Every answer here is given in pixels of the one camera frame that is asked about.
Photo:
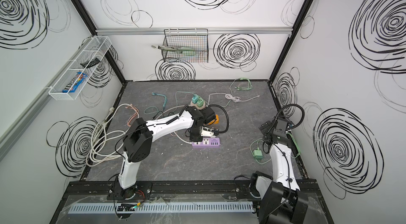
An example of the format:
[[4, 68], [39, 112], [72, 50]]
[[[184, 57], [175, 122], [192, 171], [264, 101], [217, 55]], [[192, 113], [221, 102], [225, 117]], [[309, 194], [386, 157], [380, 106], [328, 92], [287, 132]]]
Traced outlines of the green plug adapter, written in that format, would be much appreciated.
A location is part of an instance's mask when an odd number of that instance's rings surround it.
[[196, 105], [198, 107], [203, 107], [205, 105], [205, 101], [202, 98], [199, 97], [197, 102], [196, 102]]
[[260, 149], [256, 149], [252, 151], [253, 157], [255, 160], [259, 161], [263, 159], [263, 154]]

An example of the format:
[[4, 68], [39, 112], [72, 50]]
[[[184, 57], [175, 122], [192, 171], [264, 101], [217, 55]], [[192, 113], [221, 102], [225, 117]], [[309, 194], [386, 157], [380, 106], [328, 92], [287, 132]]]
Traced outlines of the orange power strip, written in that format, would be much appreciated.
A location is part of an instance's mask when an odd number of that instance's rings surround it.
[[218, 124], [219, 123], [219, 116], [216, 115], [215, 119], [213, 120], [213, 124]]

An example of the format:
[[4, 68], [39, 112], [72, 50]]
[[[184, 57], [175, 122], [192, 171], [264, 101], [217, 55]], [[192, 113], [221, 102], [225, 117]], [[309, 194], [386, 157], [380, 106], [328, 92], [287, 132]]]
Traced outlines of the round pink power strip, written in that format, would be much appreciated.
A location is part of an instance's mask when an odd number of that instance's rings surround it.
[[196, 104], [193, 104], [192, 102], [190, 103], [190, 106], [193, 106], [193, 107], [201, 110], [201, 109], [204, 109], [206, 107], [206, 102], [205, 102], [205, 105], [203, 107], [198, 107]]

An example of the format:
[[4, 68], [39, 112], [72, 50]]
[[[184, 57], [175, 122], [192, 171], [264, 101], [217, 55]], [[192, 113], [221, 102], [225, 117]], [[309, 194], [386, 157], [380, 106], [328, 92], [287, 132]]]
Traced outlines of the teal plug adapter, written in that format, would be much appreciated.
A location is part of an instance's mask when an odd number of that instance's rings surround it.
[[194, 95], [194, 96], [192, 97], [191, 102], [192, 102], [193, 104], [196, 104], [196, 103], [199, 101], [199, 99], [200, 99], [200, 97], [199, 97], [198, 95]]

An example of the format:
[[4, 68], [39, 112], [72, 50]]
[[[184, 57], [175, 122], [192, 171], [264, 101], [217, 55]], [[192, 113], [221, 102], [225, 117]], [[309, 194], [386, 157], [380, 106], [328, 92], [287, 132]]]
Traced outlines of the purple power strip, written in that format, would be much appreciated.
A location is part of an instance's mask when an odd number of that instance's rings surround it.
[[216, 149], [220, 148], [221, 143], [218, 137], [203, 138], [201, 142], [193, 142], [193, 149]]

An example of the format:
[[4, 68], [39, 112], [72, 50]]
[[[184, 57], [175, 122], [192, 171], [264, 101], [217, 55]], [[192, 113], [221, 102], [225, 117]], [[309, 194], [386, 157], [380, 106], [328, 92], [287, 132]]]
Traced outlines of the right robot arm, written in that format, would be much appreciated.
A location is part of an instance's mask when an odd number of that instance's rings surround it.
[[303, 224], [308, 196], [300, 191], [291, 160], [293, 141], [288, 138], [289, 121], [276, 118], [260, 126], [264, 148], [270, 155], [272, 175], [256, 172], [252, 189], [261, 198], [257, 217], [260, 224]]

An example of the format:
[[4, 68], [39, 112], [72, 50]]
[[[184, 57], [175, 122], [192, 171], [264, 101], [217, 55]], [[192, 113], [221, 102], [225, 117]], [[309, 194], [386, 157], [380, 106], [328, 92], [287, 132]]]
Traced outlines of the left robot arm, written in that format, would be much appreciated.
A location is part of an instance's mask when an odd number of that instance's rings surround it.
[[118, 175], [122, 189], [136, 184], [141, 162], [151, 153], [152, 144], [171, 133], [187, 130], [191, 142], [202, 142], [205, 137], [213, 137], [215, 132], [205, 126], [215, 120], [216, 114], [210, 107], [198, 109], [184, 106], [181, 112], [157, 120], [136, 119], [130, 128], [130, 134], [123, 139], [123, 164]]

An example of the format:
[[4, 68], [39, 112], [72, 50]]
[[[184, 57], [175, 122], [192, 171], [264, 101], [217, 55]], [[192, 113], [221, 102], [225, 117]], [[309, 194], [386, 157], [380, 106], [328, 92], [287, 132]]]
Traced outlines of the metal tongs in basket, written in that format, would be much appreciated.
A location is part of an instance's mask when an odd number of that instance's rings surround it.
[[173, 52], [173, 53], [177, 53], [177, 54], [184, 55], [184, 56], [194, 56], [196, 54], [196, 51], [193, 48], [185, 47], [185, 46], [172, 47], [172, 46], [166, 46], [166, 45], [159, 45], [159, 46], [152, 45], [151, 48], [159, 49], [161, 51], [166, 51], [166, 52]]

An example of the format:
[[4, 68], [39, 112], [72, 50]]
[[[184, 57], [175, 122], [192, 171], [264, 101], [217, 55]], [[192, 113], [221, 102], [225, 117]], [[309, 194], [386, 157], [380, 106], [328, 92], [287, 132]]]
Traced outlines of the blue candy packet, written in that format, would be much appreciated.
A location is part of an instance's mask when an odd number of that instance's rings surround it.
[[77, 72], [68, 85], [62, 90], [62, 93], [75, 93], [77, 88], [86, 80], [87, 75], [83, 72]]

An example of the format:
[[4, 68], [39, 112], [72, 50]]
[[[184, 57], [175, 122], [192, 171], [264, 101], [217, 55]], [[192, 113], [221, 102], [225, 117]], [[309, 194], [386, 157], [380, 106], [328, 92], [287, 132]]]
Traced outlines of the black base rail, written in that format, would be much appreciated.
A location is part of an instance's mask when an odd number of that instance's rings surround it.
[[165, 199], [189, 194], [222, 194], [237, 199], [255, 199], [250, 180], [207, 180], [207, 181], [138, 181], [128, 189], [122, 189], [118, 182], [95, 181], [71, 182], [64, 198], [71, 195], [105, 195], [109, 200], [150, 200], [163, 196]]

